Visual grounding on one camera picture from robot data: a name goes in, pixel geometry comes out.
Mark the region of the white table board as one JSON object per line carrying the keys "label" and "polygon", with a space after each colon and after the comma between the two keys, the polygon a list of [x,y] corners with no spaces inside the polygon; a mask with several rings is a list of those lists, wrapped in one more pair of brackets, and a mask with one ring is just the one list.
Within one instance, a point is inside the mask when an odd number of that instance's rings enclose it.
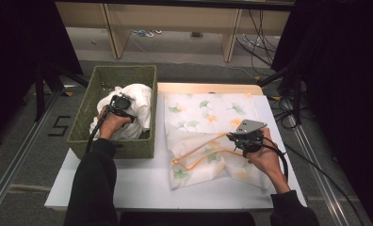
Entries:
{"label": "white table board", "polygon": [[[251,186],[222,172],[214,180],[172,190],[170,188],[170,152],[167,150],[164,125],[164,96],[157,101],[154,158],[120,159],[113,202],[119,210],[131,211],[258,211],[272,208],[270,194],[275,190]],[[285,150],[272,116],[268,99],[253,96],[259,121],[266,122],[272,140]],[[79,159],[69,150],[45,202],[55,210],[67,208]]]}

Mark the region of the green woven basket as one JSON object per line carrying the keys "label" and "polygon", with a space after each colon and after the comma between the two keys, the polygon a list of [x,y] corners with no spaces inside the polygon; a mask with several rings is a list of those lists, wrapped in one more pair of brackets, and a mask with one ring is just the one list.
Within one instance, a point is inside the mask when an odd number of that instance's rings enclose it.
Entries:
{"label": "green woven basket", "polygon": [[147,66],[96,66],[89,81],[84,98],[76,114],[68,143],[74,154],[81,159],[86,152],[90,136],[90,125],[99,114],[98,103],[115,87],[143,84],[152,89],[150,98],[151,120],[149,131],[143,132],[138,139],[115,141],[117,159],[142,159],[154,157],[155,113],[157,103],[156,67]]}

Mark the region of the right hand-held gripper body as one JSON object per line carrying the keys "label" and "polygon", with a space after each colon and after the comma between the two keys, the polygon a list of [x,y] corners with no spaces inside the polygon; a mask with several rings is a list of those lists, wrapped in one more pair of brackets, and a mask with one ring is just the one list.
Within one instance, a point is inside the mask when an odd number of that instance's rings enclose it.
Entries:
{"label": "right hand-held gripper body", "polygon": [[246,157],[248,153],[256,153],[263,146],[264,134],[261,131],[267,125],[260,121],[244,120],[234,132],[235,145]]}

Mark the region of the white garment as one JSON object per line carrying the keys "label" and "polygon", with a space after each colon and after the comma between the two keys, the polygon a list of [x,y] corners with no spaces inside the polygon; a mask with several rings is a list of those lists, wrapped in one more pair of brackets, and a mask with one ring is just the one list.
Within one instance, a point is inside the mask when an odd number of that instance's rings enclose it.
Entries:
{"label": "white garment", "polygon": [[131,105],[125,112],[135,117],[132,123],[125,124],[112,137],[112,140],[138,139],[143,132],[151,129],[151,99],[152,89],[143,84],[131,84],[124,88],[115,87],[105,98],[101,99],[96,108],[100,113],[102,108],[108,105],[114,95],[126,96]]}

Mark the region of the aluminium floor rail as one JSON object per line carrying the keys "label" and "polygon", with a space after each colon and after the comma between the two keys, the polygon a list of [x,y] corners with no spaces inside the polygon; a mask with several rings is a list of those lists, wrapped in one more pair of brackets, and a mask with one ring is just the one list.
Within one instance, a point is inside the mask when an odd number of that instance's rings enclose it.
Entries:
{"label": "aluminium floor rail", "polygon": [[5,171],[4,175],[0,179],[0,205],[4,198],[6,197],[10,185],[14,181],[15,177],[17,176],[19,170],[22,168],[26,158],[28,157],[31,149],[33,148],[36,140],[38,139],[42,128],[44,127],[47,119],[51,115],[52,108],[57,102],[61,95],[60,91],[55,91],[51,94],[48,98],[47,103],[45,105],[45,111],[41,115],[41,117],[35,121],[28,132],[27,136],[24,139],[24,142],[12,158],[7,170]]}
{"label": "aluminium floor rail", "polygon": [[287,145],[287,148],[309,165],[314,179],[316,180],[317,187],[328,207],[335,225],[349,226],[346,212],[344,211],[342,203],[338,200],[337,194],[335,193],[336,187],[334,182],[320,166],[314,149],[312,148],[312,145],[309,142],[302,126],[297,123],[293,116],[288,116],[287,121],[293,126],[292,130],[298,142],[297,147]]}

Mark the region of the black curtain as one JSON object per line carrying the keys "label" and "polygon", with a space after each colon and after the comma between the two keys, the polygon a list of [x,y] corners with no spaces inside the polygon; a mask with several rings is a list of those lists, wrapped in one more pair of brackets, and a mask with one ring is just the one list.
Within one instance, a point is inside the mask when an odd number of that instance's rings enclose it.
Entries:
{"label": "black curtain", "polygon": [[0,0],[0,134],[42,61],[83,73],[56,0]]}
{"label": "black curtain", "polygon": [[373,224],[373,0],[295,0],[272,68],[332,16],[303,73],[312,112]]}

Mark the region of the beige wooden shelf unit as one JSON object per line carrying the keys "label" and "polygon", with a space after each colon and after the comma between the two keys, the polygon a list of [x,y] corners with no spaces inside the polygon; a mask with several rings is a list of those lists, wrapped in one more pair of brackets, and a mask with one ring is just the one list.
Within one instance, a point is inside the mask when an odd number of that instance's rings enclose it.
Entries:
{"label": "beige wooden shelf unit", "polygon": [[255,34],[280,36],[289,17],[287,11],[233,8],[194,8],[127,4],[56,2],[67,27],[104,28],[115,58],[120,58],[131,30],[217,33],[223,58],[232,59],[235,36]]}

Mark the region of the person's right hand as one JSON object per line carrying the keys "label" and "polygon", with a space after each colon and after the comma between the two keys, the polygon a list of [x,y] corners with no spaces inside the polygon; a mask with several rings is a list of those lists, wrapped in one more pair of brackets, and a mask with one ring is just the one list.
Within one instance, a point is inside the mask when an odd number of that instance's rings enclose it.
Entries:
{"label": "person's right hand", "polygon": [[272,142],[271,134],[267,127],[262,129],[262,133],[264,135],[264,147],[256,153],[248,153],[246,155],[248,162],[253,163],[269,178],[277,194],[287,193],[291,188],[281,170],[279,157],[274,152],[277,145]]}

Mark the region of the black metal stand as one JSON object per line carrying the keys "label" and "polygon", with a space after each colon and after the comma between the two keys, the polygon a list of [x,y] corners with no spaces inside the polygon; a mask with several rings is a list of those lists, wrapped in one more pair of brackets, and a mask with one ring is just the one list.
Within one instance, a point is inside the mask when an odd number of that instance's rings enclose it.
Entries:
{"label": "black metal stand", "polygon": [[64,85],[60,76],[65,75],[75,83],[87,87],[89,82],[81,74],[72,73],[71,71],[49,61],[42,61],[37,65],[35,71],[35,91],[37,100],[37,113],[35,121],[39,121],[46,112],[47,104],[44,99],[44,85],[47,84],[52,92],[61,92]]}
{"label": "black metal stand", "polygon": [[277,88],[278,93],[281,96],[293,93],[293,106],[292,116],[295,119],[296,125],[301,124],[300,120],[300,92],[301,92],[301,76],[300,69],[297,66],[286,66],[280,69],[275,74],[271,75],[264,80],[259,80],[257,85],[260,88],[274,82],[277,79],[281,79],[281,83]]}

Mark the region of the leaf print zipper laundry bag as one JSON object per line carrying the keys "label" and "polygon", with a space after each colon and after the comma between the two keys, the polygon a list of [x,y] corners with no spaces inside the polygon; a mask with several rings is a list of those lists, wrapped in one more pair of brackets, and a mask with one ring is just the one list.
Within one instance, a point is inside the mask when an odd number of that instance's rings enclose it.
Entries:
{"label": "leaf print zipper laundry bag", "polygon": [[164,98],[167,147],[172,153],[170,186],[178,189],[211,181],[220,174],[267,188],[268,177],[250,164],[227,138],[244,121],[267,122],[249,93],[170,93]]}

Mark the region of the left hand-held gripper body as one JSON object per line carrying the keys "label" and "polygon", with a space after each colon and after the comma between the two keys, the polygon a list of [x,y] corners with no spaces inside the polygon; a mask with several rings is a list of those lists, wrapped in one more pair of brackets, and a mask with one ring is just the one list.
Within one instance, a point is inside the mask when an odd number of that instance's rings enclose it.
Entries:
{"label": "left hand-held gripper body", "polygon": [[126,112],[130,106],[131,99],[127,95],[113,95],[108,104],[108,110],[116,116],[129,118],[131,122],[134,122],[135,117]]}

